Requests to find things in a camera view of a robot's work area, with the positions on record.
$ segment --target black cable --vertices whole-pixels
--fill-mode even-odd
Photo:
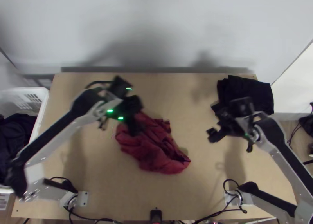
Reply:
[[[65,210],[70,213],[70,216],[74,215],[74,216],[77,216],[77,217],[79,217],[81,219],[90,220],[90,221],[97,221],[97,222],[98,221],[105,221],[105,222],[113,222],[114,221],[113,219],[110,219],[110,218],[95,219],[95,218],[83,217],[83,216],[80,216],[80,215],[78,215],[78,214],[73,212],[74,207],[72,207],[70,210],[66,206],[64,206],[63,208],[65,208]]]
[[[313,102],[310,102],[310,105],[311,105],[311,107],[312,107],[312,110],[311,110],[311,113],[310,113],[310,115],[312,115],[313,114]],[[290,136],[290,138],[289,138],[289,140],[287,141],[287,143],[288,143],[288,145],[291,147],[291,141],[292,141],[292,138],[293,138],[293,136],[295,135],[295,133],[300,129],[300,128],[302,128],[302,126],[300,125],[299,126],[299,124],[300,124],[300,122],[296,125],[296,127],[293,129],[293,131],[292,131],[292,133],[291,133],[291,136]]]
[[[225,192],[227,195],[237,196],[236,194],[231,194],[231,193],[227,192],[227,190],[226,190],[226,188],[225,188],[225,184],[226,184],[227,182],[229,182],[229,181],[236,183],[237,187],[239,187],[239,184],[238,184],[235,180],[233,180],[233,179],[226,179],[226,180],[223,182],[223,189],[224,189],[224,192]]]
[[[70,223],[73,224],[73,221],[72,221],[72,218],[71,218],[71,214],[72,214],[72,212],[68,212],[68,219],[69,219]]]
[[[203,218],[201,218],[201,219],[199,219],[199,220],[196,220],[193,224],[198,224],[198,223],[200,223],[200,222],[202,222],[202,221],[205,221],[205,220],[207,220],[207,219],[209,219],[209,218],[211,218],[211,217],[216,217],[216,216],[220,215],[220,214],[223,213],[223,212],[241,210],[241,209],[226,210],[226,208],[229,206],[229,204],[230,204],[234,199],[236,199],[237,197],[238,197],[238,196],[232,197],[232,199],[226,204],[226,206],[223,208],[223,210],[218,211],[218,212],[216,212],[216,213],[214,213],[214,214],[210,214],[209,216],[203,217]]]
[[[28,222],[29,218],[26,218],[26,220],[23,222],[23,224],[26,224]]]
[[[239,198],[239,201],[241,202],[240,197],[239,197],[238,195],[236,195],[236,194],[231,194],[231,193],[229,193],[229,192],[226,190],[225,184],[226,184],[226,182],[229,182],[229,181],[232,181],[232,182],[236,183],[237,187],[239,187],[239,184],[238,184],[235,180],[233,180],[233,179],[226,179],[226,180],[223,182],[223,189],[224,189],[224,192],[225,192],[226,194],[228,194],[228,195],[233,196],[232,199],[231,199],[229,202],[227,202],[227,204],[226,204],[226,206],[223,208],[223,210],[218,211],[218,212],[216,212],[216,213],[214,213],[214,214],[211,214],[211,215],[209,215],[209,216],[203,217],[203,218],[201,218],[201,219],[199,219],[199,220],[196,220],[193,224],[198,224],[198,223],[200,223],[200,222],[202,222],[202,221],[204,221],[204,220],[207,220],[207,219],[209,219],[209,218],[211,218],[211,217],[216,217],[216,216],[218,216],[218,215],[220,215],[220,214],[222,214],[222,213],[224,213],[224,212],[242,211],[244,214],[248,213],[246,210],[242,209],[241,204],[239,204],[239,208],[226,210],[227,207],[231,204],[231,202],[232,202],[234,199]]]

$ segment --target black fabric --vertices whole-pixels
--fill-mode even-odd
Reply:
[[[228,79],[218,81],[217,89],[219,103],[211,107],[215,113],[227,107],[231,100],[251,97],[255,111],[274,114],[274,99],[269,83],[228,75]]]
[[[14,114],[0,117],[0,183],[4,183],[8,163],[28,144],[36,116]]]
[[[306,133],[313,137],[313,115],[300,118],[299,123]]]

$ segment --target white wall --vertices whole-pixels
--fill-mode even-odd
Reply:
[[[0,90],[14,87],[26,87],[28,84],[18,70],[0,52]]]
[[[272,84],[274,111],[297,119],[311,113],[313,101],[313,44]]]
[[[207,62],[272,83],[313,38],[312,11],[311,0],[0,0],[0,46],[27,73]]]

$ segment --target white laundry basket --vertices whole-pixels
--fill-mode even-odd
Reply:
[[[15,113],[37,116],[29,142],[37,138],[39,128],[49,98],[49,90],[44,87],[12,88],[0,91],[0,114],[4,118]],[[0,185],[0,193],[13,193],[9,187]]]

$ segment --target wooden table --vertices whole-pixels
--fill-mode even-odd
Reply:
[[[227,74],[121,74],[134,85],[145,111],[169,119],[172,136],[188,151],[191,164],[181,174],[164,175],[139,169],[131,156],[120,151],[114,139],[116,121],[107,131],[98,123],[82,128],[44,162],[45,175],[69,178],[78,190],[89,191],[88,205],[76,212],[93,218],[149,220],[151,209],[163,211],[164,220],[195,220],[222,210],[223,181],[239,184],[254,181],[259,188],[295,204],[288,180],[271,157],[256,146],[247,153],[247,142],[226,137],[210,144],[206,130],[217,119],[210,104],[218,100],[217,81]],[[40,131],[65,114],[84,86],[95,80],[111,80],[114,73],[56,74]],[[255,75],[241,75],[256,78]],[[247,206],[247,214],[226,212],[218,219],[271,217]],[[54,201],[16,202],[12,216],[68,219],[68,213]]]

